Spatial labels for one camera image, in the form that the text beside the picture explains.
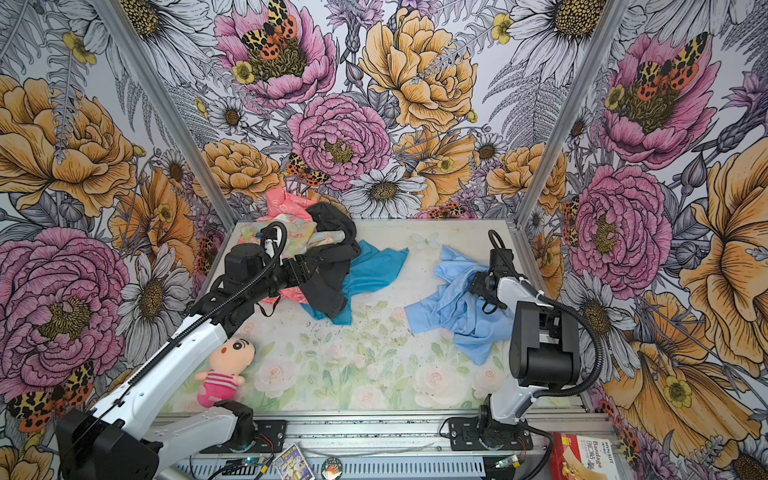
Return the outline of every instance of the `doll face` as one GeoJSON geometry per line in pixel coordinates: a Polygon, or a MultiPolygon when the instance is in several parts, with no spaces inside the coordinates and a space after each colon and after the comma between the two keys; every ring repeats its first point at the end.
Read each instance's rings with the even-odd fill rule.
{"type": "Polygon", "coordinates": [[[227,375],[239,375],[253,361],[256,349],[246,339],[231,338],[219,349],[214,350],[208,356],[211,369],[226,373],[227,375]]]}

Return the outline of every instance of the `black cloth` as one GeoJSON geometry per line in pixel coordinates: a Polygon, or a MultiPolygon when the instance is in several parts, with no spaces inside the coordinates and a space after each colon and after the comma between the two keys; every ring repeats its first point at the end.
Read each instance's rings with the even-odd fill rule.
{"type": "Polygon", "coordinates": [[[355,222],[333,205],[318,202],[306,211],[317,223],[318,232],[344,232],[344,241],[341,243],[307,250],[306,262],[313,274],[307,282],[299,285],[312,308],[335,319],[347,303],[347,298],[341,294],[341,285],[349,275],[349,262],[357,258],[361,251],[355,239],[357,228],[355,222]]]}

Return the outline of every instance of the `round badge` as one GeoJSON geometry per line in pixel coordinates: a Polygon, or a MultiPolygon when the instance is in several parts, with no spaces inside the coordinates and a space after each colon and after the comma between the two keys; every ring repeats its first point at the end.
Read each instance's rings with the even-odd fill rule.
{"type": "Polygon", "coordinates": [[[337,480],[341,478],[341,460],[336,457],[328,458],[323,462],[323,478],[325,480],[337,480]]]}

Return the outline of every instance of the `light blue cloth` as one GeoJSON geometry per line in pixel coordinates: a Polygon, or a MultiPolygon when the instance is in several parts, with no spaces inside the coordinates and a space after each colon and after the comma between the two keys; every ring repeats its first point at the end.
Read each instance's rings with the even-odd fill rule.
{"type": "Polygon", "coordinates": [[[442,246],[440,258],[445,260],[435,268],[435,275],[446,282],[436,293],[421,302],[406,307],[406,315],[414,333],[436,328],[451,330],[453,343],[477,365],[482,365],[491,352],[491,345],[512,337],[512,314],[509,309],[497,309],[488,315],[482,312],[485,300],[467,291],[476,272],[488,270],[473,259],[442,246]]]}
{"type": "MultiPolygon", "coordinates": [[[[341,294],[347,298],[347,302],[344,310],[333,319],[336,325],[352,325],[352,296],[378,292],[394,282],[408,257],[407,248],[398,252],[389,248],[379,250],[365,240],[359,244],[360,255],[349,263],[349,275],[341,285],[341,294]]],[[[325,313],[309,305],[302,304],[302,307],[317,320],[328,318],[325,313]]]]}

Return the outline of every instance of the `plush doll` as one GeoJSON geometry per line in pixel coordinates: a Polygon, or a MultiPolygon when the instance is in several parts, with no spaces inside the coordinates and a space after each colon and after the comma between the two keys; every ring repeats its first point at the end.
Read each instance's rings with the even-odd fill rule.
{"type": "Polygon", "coordinates": [[[256,349],[246,339],[232,338],[220,349],[208,356],[210,370],[195,374],[196,380],[204,380],[197,391],[197,402],[209,409],[220,400],[235,398],[238,386],[245,383],[240,376],[253,361],[256,349]]]}

